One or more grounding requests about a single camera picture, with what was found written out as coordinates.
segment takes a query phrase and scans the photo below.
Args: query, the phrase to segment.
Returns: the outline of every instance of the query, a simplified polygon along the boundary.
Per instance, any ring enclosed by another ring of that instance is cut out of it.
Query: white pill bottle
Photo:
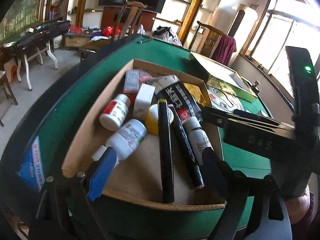
[[[124,94],[118,94],[111,100],[100,115],[99,121],[109,131],[117,131],[124,122],[130,107],[130,99]]]
[[[117,132],[108,138],[105,147],[113,147],[117,153],[117,162],[128,158],[143,141],[147,135],[146,127],[137,119],[131,119],[124,124]],[[104,151],[97,151],[93,156],[93,160],[98,160]]]

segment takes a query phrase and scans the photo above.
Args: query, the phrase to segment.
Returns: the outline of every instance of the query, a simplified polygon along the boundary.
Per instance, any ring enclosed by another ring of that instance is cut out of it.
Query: wooden chair
[[[198,28],[196,30],[195,35],[193,36],[193,39],[192,39],[192,41],[190,43],[190,46],[189,46],[189,49],[191,49],[192,45],[195,43],[196,37],[197,37],[197,35],[199,33],[200,28],[201,27],[208,28],[209,29],[209,34],[208,34],[208,36],[207,36],[207,38],[206,38],[206,40],[204,42],[204,45],[203,45],[203,47],[201,49],[200,54],[205,56],[205,57],[210,57],[210,54],[211,54],[211,52],[213,50],[213,47],[215,46],[219,36],[220,35],[222,36],[225,33],[220,31],[220,30],[218,30],[218,29],[216,29],[215,27],[212,27],[210,25],[201,23],[199,21],[197,21],[197,24],[198,24]]]
[[[143,9],[146,9],[148,7],[148,5],[144,5],[143,3],[137,2],[137,1],[128,2],[127,0],[124,0],[123,3],[124,3],[124,5],[120,11],[120,14],[119,14],[116,22],[115,22],[115,25],[113,27],[114,31],[112,34],[111,41],[115,40],[116,30],[118,29],[122,15],[128,6],[131,6],[131,9],[130,9],[130,12],[129,12],[129,15],[128,15],[126,21],[124,22],[124,25],[122,27],[122,30],[121,30],[121,33],[120,33],[118,39],[122,39],[125,36],[126,31],[129,28],[129,26],[131,26],[131,27],[129,29],[128,35],[132,34],[132,30],[133,30],[134,26],[136,25],[137,20],[139,19]]]

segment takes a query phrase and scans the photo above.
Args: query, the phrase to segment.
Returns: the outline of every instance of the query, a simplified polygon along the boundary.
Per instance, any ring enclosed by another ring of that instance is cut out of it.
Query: green felt table
[[[41,158],[45,176],[61,176],[61,164],[86,113],[113,76],[131,59],[137,58],[197,76],[198,69],[188,59],[189,51],[160,41],[138,44],[137,38],[100,61],[77,80],[54,106],[40,126]],[[245,110],[267,112],[257,99],[241,99]],[[224,160],[247,176],[263,178],[270,173],[269,160],[222,143]],[[247,224],[253,198],[249,197],[239,227]],[[94,204],[103,226],[114,235],[134,239],[203,239],[209,236],[222,210],[164,212],[125,203],[106,196]]]

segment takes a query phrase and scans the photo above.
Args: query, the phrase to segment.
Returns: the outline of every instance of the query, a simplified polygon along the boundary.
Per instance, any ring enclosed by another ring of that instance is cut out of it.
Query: blue gripper pad
[[[89,184],[88,199],[94,201],[100,197],[108,178],[116,164],[117,153],[113,147],[106,148],[98,161],[93,162],[87,170],[87,182]]]

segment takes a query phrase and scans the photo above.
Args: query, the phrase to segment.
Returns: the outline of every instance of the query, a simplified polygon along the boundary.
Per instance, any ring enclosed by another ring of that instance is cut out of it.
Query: yellow tape roll
[[[173,112],[170,108],[168,108],[168,115],[169,122],[171,124],[173,122]],[[159,135],[158,119],[158,104],[151,105],[148,109],[145,120],[145,127],[147,128],[148,133]]]

